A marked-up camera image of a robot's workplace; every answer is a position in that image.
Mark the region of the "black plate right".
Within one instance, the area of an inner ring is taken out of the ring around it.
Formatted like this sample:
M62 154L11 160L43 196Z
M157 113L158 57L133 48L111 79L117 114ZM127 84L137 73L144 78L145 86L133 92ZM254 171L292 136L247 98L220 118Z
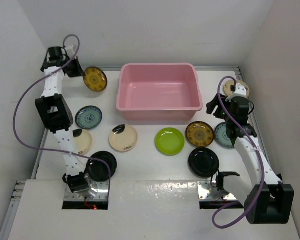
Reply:
M218 172L220 160L209 148L198 147L189 154L188 167L195 176L207 179Z

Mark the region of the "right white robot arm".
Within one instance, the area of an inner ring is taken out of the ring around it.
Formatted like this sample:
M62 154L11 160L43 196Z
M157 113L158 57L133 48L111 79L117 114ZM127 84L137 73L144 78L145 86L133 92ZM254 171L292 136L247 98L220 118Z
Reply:
M257 133L248 123L249 100L242 96L228 100L218 93L206 108L207 114L225 120L226 134L239 153L251 182L247 184L235 171L218 173L216 189L231 193L243 206L244 212L226 225L217 224L217 214L235 205L227 203L212 215L213 225L218 229L227 229L242 219L251 225L287 224L295 192L290 184L283 183L274 173L265 158Z

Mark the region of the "cream plate with black brushstroke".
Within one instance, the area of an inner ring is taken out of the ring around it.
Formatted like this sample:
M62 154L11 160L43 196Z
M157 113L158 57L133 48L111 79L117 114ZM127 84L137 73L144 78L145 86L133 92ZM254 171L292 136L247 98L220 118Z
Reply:
M113 128L108 136L110 146L118 152L132 150L138 142L137 130L128 124L121 124Z

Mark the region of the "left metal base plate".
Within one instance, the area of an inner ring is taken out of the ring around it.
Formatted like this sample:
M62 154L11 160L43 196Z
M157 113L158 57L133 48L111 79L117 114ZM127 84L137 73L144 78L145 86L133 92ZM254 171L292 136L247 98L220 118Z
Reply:
M109 181L93 182L91 189L82 193L72 193L66 186L63 200L66 202L83 202L85 198L89 202L106 202L108 200Z

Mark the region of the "yellow patterned plate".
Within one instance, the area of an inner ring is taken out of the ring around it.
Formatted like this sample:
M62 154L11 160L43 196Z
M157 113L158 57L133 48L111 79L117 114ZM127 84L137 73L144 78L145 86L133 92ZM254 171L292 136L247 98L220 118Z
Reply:
M84 72L83 81L94 92L102 92L108 86L106 74L98 67L88 67Z
M191 145L205 148L213 143L215 132L206 122L194 121L187 126L185 136Z

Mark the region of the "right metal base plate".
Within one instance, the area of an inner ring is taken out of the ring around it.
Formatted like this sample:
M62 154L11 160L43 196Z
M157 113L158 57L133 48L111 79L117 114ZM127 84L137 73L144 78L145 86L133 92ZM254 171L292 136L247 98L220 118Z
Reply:
M232 193L217 190L210 181L198 181L197 192L200 202L235 202L237 199Z

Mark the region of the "green plate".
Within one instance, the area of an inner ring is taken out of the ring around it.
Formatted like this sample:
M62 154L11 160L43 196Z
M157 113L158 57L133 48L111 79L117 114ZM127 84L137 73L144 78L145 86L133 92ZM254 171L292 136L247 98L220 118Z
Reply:
M178 129L166 127L156 134L154 142L159 152L167 156L174 156L183 150L186 141Z

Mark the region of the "black plate left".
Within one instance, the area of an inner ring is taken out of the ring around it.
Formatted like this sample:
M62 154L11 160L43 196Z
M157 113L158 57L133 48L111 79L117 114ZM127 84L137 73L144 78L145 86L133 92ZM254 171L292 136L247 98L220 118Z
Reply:
M107 166L100 162L93 160L99 159L107 163L110 169L111 177L115 174L117 169L117 160L115 156L108 151L99 151L94 153L86 163L85 173L95 182L105 182L109 180L109 171Z

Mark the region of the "metal base plate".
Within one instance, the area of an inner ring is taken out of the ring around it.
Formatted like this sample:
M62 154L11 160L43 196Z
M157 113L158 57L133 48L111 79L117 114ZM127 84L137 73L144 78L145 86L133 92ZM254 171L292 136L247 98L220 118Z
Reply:
M93 182L91 189L82 193L72 193L66 186L63 200L66 202L83 202L85 198L89 202L106 202L108 200L109 181Z
M217 190L210 181L198 181L197 192L200 202L235 202L237 199L232 193Z

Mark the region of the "cream floral plate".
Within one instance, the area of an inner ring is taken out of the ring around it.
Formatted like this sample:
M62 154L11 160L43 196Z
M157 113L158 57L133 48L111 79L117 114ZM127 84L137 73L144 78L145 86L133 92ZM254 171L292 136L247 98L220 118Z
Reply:
M237 80L236 81L237 84L240 84L242 86L244 86L245 90L246 90L246 97L249 97L250 95L250 88L249 86L241 81L241 80ZM224 93L229 97L233 94L233 92L231 91L231 86L234 85L234 81L232 79L228 80L224 85L223 85L223 91Z

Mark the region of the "pink plastic bin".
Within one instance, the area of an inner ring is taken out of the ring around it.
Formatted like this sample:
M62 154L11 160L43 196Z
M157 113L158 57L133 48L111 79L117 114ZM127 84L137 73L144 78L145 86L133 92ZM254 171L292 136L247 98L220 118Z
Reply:
M189 121L203 108L190 63L129 63L121 68L116 108L131 121Z

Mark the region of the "blue patterned plate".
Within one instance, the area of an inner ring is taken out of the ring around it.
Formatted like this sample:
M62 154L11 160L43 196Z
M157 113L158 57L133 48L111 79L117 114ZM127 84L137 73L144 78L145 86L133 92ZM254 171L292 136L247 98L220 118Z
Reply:
M227 128L226 128L226 123L222 122L218 124L215 129L215 140L224 148L227 149L233 149L234 146L230 140L230 138L227 135Z
M96 128L103 119L102 111L93 105L81 108L75 115L76 125L84 130L92 130Z

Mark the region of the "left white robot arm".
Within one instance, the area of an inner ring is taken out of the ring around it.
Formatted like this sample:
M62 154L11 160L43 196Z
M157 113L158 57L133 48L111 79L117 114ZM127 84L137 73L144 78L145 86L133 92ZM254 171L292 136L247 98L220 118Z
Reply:
M41 97L35 100L35 106L43 125L64 151L66 173L62 177L63 182L72 193L82 195L89 191L90 186L85 177L85 166L75 155L78 151L72 130L74 118L62 95L62 83L65 76L82 77L84 72L78 58L71 59L68 51L73 52L74 48L55 46L47 50L41 67L46 76L44 90Z

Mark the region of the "cream plate far left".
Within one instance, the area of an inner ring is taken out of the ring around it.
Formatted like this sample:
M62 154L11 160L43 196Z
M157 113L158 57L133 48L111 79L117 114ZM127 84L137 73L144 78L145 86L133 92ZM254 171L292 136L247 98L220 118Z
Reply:
M72 133L77 153L79 155L87 154L93 145L92 135L85 129L76 129Z

